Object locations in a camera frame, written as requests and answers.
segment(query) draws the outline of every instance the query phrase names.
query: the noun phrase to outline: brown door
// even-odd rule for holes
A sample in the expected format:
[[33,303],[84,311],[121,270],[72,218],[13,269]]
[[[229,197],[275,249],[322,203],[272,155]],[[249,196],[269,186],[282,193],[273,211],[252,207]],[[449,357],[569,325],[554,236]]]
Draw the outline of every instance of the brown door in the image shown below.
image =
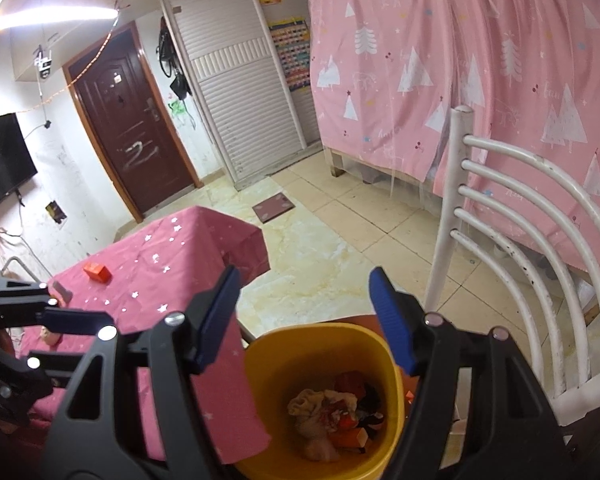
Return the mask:
[[[97,51],[69,67],[71,78]],[[168,129],[170,119],[155,103],[130,28],[110,39],[75,91],[104,157],[140,212],[193,184]]]

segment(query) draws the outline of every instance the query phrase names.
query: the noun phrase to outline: chair post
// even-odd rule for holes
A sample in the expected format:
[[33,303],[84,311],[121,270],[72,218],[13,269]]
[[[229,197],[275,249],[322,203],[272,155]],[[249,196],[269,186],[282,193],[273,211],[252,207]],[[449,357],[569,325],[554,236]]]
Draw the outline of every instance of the chair post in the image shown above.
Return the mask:
[[462,138],[474,133],[474,111],[466,105],[460,105],[451,110],[451,122],[448,142],[448,157],[446,162],[445,187],[442,196],[442,214],[433,264],[427,283],[424,298],[424,310],[436,310],[440,302],[442,288],[445,285],[446,274],[451,264],[451,257],[456,248],[456,241],[450,236],[453,229],[459,229],[462,221],[456,218],[454,210],[462,207],[464,197],[458,193],[458,188],[467,183],[468,173],[462,168],[462,161],[469,156],[469,148],[464,145]]

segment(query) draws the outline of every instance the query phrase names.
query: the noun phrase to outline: door handle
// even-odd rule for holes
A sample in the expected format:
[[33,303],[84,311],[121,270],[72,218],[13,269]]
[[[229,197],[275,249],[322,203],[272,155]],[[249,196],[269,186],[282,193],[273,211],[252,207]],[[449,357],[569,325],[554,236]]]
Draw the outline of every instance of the door handle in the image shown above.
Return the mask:
[[144,109],[145,112],[149,112],[154,118],[155,122],[160,122],[160,114],[158,113],[158,109],[155,107],[154,98],[149,97],[146,100],[147,108]]

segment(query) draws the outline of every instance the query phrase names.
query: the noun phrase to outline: blue gripper pad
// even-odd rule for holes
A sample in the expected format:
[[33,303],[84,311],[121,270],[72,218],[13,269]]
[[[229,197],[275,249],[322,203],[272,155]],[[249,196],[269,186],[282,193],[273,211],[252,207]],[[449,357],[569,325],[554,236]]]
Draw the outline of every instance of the blue gripper pad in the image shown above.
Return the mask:
[[374,306],[384,337],[394,355],[394,361],[409,375],[414,373],[416,357],[413,352],[413,326],[410,329],[404,311],[404,300],[394,289],[389,278],[376,267],[369,274],[369,296]]
[[220,284],[198,333],[198,351],[195,361],[200,371],[218,357],[224,332],[226,332],[239,297],[240,272],[232,267],[227,273],[224,283]]

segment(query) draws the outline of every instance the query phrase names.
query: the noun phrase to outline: white wardrobe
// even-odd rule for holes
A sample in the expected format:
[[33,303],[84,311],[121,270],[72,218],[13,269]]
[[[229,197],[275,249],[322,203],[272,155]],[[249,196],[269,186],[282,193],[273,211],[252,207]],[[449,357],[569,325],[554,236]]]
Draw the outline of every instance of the white wardrobe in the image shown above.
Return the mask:
[[307,0],[162,1],[200,112],[238,189],[316,150],[310,88],[289,90],[267,25],[302,17],[309,26]]

